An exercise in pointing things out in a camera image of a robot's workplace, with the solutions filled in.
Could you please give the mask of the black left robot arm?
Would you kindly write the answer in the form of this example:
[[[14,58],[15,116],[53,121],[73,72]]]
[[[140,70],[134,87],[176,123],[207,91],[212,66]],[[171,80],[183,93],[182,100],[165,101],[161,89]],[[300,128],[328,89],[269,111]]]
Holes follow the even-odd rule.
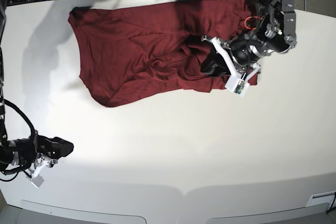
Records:
[[[225,88],[241,97],[250,79],[260,73],[261,58],[273,52],[285,54],[297,44],[295,0],[256,1],[257,14],[245,19],[245,32],[230,40],[202,37],[212,47],[201,72],[211,77],[227,76]]]

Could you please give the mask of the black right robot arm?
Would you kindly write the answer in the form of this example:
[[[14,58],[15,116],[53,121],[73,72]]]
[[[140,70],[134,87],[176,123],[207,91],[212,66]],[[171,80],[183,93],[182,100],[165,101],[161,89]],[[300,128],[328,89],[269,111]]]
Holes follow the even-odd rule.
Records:
[[[74,145],[62,138],[48,138],[39,135],[27,115],[14,103],[4,99],[4,63],[9,58],[1,57],[1,174],[13,175],[11,182],[19,173],[39,188],[44,179],[40,172],[44,167],[52,168],[60,158],[68,156]]]

